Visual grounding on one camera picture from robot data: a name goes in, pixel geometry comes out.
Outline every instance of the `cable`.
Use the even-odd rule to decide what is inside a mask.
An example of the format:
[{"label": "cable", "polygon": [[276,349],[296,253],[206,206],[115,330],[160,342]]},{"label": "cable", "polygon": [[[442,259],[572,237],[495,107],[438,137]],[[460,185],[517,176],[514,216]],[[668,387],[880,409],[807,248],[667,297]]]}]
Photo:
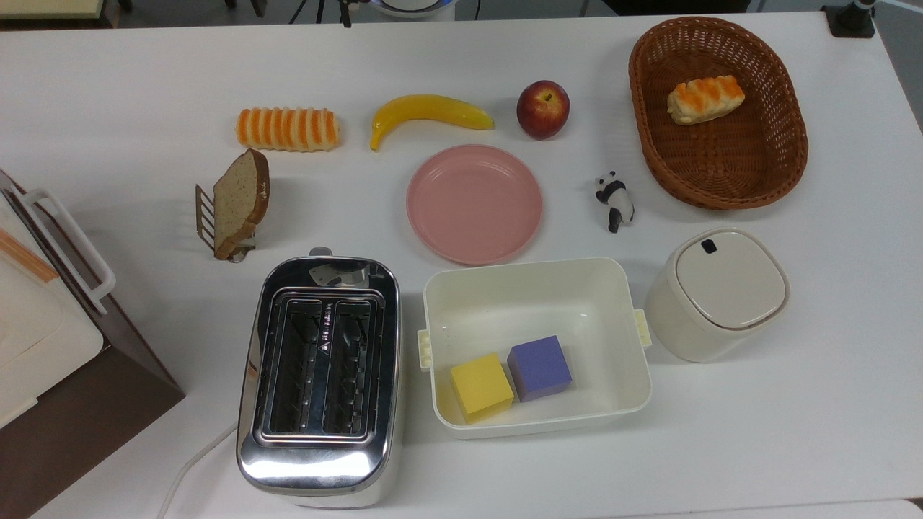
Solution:
[{"label": "cable", "polygon": [[889,6],[900,7],[906,9],[912,13],[918,13],[923,15],[923,7],[911,6],[907,2],[901,2],[900,0],[881,0],[883,4],[888,4]]},{"label": "cable", "polygon": [[301,0],[301,4],[298,4],[298,8],[294,11],[292,19],[289,20],[289,25],[292,25],[294,23],[294,19],[298,18],[298,15],[301,14],[301,8],[304,7],[305,4],[307,4],[307,0]]},{"label": "cable", "polygon": [[176,489],[179,489],[179,484],[181,481],[183,481],[183,477],[186,475],[186,472],[189,472],[189,469],[198,463],[198,460],[205,457],[205,454],[210,453],[211,450],[217,447],[219,443],[227,440],[227,437],[231,436],[231,433],[234,432],[235,429],[237,429],[237,422],[231,424],[231,426],[223,433],[221,433],[218,438],[214,439],[211,443],[206,445],[204,449],[199,451],[195,456],[192,457],[192,459],[187,461],[186,464],[183,465],[183,468],[179,469],[179,473],[176,474],[176,477],[174,478],[173,486],[170,487],[170,491],[167,492],[167,497],[163,498],[163,505],[161,505],[161,511],[157,514],[157,519],[163,519],[163,517],[167,514],[167,509],[170,508],[170,502],[173,501],[173,496],[176,493]]}]

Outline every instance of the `pink plate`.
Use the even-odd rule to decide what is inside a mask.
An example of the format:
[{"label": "pink plate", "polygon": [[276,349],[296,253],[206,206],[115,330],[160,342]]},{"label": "pink plate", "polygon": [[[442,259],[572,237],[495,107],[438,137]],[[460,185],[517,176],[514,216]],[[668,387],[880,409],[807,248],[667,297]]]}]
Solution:
[{"label": "pink plate", "polygon": [[439,255],[463,265],[506,260],[542,222],[542,190],[516,157],[490,146],[433,155],[407,188],[407,216]]}]

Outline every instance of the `white canister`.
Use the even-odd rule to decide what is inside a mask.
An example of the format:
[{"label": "white canister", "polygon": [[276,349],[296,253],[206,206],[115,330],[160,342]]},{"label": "white canister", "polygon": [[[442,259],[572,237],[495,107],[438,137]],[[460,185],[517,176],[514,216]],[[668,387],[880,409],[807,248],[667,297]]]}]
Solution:
[{"label": "white canister", "polygon": [[712,360],[785,311],[788,277],[754,236],[724,227],[677,248],[657,274],[645,312],[674,355]]}]

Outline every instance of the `red apple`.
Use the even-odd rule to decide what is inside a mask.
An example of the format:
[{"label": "red apple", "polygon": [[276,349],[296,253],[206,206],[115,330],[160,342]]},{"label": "red apple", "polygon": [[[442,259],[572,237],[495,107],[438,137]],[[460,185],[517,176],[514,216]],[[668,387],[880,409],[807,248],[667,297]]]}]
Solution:
[{"label": "red apple", "polygon": [[570,114],[568,94],[554,81],[542,80],[526,87],[516,103],[516,118],[533,139],[548,139],[564,127]]}]

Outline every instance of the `bread roll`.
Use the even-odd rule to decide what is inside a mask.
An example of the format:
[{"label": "bread roll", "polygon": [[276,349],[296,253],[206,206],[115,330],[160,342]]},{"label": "bread roll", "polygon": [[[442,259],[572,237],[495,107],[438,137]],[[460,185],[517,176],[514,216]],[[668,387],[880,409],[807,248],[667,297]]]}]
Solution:
[{"label": "bread roll", "polygon": [[744,102],[734,76],[679,83],[666,96],[666,111],[678,125],[695,125],[728,115]]},{"label": "bread roll", "polygon": [[237,117],[237,141],[259,150],[328,151],[340,143],[340,123],[326,108],[248,108]]}]

